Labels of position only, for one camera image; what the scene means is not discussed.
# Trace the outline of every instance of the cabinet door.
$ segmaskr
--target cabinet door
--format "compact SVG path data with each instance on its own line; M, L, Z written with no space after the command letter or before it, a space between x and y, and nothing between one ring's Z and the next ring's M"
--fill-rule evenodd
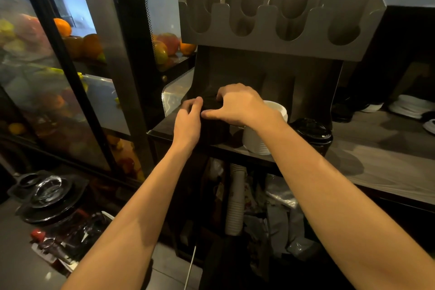
M57 27L61 35L70 34L68 23ZM0 0L0 46L0 85L45 148L108 170L29 0Z

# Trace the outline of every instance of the tile floor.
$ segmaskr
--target tile floor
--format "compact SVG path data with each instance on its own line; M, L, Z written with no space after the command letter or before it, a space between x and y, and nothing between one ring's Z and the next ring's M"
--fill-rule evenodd
M0 204L0 289L58 290L65 277L53 270L29 245L31 225L14 215L19 203ZM153 253L153 272L147 290L184 289L189 263L170 247L158 243ZM202 269L192 266L188 289L198 289Z

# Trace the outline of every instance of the black lid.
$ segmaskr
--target black lid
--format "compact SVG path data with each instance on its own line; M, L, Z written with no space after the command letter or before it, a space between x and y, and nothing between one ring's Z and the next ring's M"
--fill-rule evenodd
M326 144L332 141L331 131L314 119L299 118L290 126L308 143Z

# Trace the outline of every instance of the stack of paper cups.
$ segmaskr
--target stack of paper cups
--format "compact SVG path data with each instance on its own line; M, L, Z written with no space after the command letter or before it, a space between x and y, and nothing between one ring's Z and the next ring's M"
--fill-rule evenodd
M247 172L246 167L231 164L231 177L233 182L228 197L227 219L225 222L225 234L240 235L243 228L244 214L244 183Z
M264 103L270 108L280 111L282 118L285 120L285 122L287 122L288 115L286 108L273 101L264 101ZM252 128L248 126L245 126L244 128L242 143L250 152L254 152L258 155L270 155L270 151L264 144L263 140Z

